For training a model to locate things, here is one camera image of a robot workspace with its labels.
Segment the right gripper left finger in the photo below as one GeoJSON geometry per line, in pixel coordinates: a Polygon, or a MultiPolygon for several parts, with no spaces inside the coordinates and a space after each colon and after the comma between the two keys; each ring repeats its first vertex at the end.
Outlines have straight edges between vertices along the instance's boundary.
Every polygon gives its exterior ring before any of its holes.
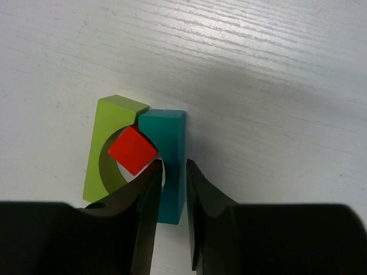
{"type": "Polygon", "coordinates": [[[163,164],[84,208],[1,203],[2,274],[149,274],[163,164]]]}

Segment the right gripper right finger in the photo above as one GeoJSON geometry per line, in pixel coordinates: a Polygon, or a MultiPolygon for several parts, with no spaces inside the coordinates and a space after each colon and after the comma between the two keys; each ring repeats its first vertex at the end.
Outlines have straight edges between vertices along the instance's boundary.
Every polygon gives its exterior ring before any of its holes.
{"type": "Polygon", "coordinates": [[[197,274],[365,274],[366,230],[348,206],[237,203],[186,163],[197,274]]]}

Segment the red cube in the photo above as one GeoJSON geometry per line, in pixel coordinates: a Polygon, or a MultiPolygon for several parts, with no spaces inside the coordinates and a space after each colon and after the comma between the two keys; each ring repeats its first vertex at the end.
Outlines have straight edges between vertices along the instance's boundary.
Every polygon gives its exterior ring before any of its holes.
{"type": "Polygon", "coordinates": [[[136,176],[158,154],[153,143],[138,128],[137,124],[128,126],[108,149],[109,155],[136,176]]]}

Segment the teal arch block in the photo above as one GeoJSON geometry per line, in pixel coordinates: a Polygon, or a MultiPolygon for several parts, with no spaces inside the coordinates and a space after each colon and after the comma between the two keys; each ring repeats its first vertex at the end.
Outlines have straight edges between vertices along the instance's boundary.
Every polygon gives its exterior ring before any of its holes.
{"type": "Polygon", "coordinates": [[[155,145],[164,164],[158,222],[177,225],[186,196],[186,112],[151,109],[139,115],[138,128],[155,145]]]}

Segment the green arch block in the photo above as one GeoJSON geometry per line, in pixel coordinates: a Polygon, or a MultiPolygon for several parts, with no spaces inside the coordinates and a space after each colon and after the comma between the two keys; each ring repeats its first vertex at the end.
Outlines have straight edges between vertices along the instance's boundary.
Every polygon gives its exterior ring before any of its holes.
{"type": "Polygon", "coordinates": [[[127,184],[108,149],[123,128],[135,124],[148,110],[147,104],[120,95],[98,100],[83,190],[85,201],[96,202],[127,184]]]}

